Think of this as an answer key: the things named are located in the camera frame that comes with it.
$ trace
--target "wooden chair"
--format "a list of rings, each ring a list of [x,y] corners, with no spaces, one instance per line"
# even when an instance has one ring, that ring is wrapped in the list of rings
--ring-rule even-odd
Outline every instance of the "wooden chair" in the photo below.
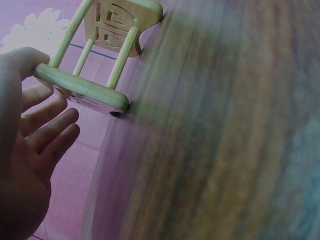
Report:
[[[56,55],[48,65],[40,64],[34,76],[63,98],[117,116],[129,106],[127,96],[116,91],[127,59],[140,54],[140,34],[162,17],[163,8],[156,0],[83,0]],[[71,74],[58,68],[82,20],[87,42]],[[118,53],[106,86],[79,77],[93,45]]]

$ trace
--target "white flower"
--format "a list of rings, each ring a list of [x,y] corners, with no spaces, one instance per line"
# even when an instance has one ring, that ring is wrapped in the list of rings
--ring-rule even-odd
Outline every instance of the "white flower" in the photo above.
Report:
[[[4,46],[0,48],[0,54],[31,47],[50,57],[54,56],[70,22],[69,19],[56,21],[59,15],[60,11],[53,11],[52,8],[45,9],[38,17],[30,14],[24,25],[15,24],[10,34],[2,39]]]

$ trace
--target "pink tablecloth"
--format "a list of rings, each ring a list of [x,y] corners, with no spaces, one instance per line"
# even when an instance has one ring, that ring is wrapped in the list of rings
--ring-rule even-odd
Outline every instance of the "pink tablecloth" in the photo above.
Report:
[[[60,10],[59,19],[71,19],[81,0],[1,0],[0,1],[0,40],[10,33],[14,24],[24,24],[30,14],[38,16],[44,9]],[[85,45],[84,27],[80,26],[72,43]],[[104,49],[94,47],[105,55],[117,55]],[[81,49],[70,46],[61,64],[61,69],[72,72]],[[81,76],[97,83],[107,81],[114,59],[91,53]],[[34,78],[23,82],[24,87],[37,83]],[[90,109],[69,104],[79,110],[78,124],[81,133],[75,144],[61,159],[52,176],[52,198],[47,216],[31,239],[75,240],[78,238],[79,227],[93,170],[105,136],[109,116]]]

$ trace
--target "finger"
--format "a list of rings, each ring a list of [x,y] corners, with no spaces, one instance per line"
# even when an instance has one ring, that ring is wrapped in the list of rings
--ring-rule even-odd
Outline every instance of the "finger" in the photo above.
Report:
[[[42,83],[27,87],[22,90],[22,112],[42,103],[53,94],[53,91]]]
[[[45,53],[31,47],[23,47],[17,50],[1,54],[0,63],[2,66],[21,76],[21,81],[34,74],[39,64],[48,64],[50,57]]]
[[[39,174],[42,174],[43,180],[51,178],[57,163],[74,144],[79,134],[79,126],[71,124],[40,153],[42,167],[37,169],[40,171]]]
[[[31,148],[39,153],[69,127],[69,125],[75,123],[78,118],[78,111],[74,108],[70,108],[48,125],[34,132],[26,139],[26,141]]]
[[[23,137],[28,137],[43,125],[56,118],[66,109],[67,105],[67,101],[64,98],[58,97],[36,111],[23,115],[20,121],[20,131]]]

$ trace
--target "chair backrest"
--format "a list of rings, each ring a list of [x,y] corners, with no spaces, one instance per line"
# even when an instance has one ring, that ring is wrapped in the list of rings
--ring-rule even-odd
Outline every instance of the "chair backrest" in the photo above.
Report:
[[[156,0],[94,0],[84,18],[86,40],[118,53],[131,27],[144,30],[157,24],[163,17],[162,5]],[[140,54],[139,38],[129,57]]]

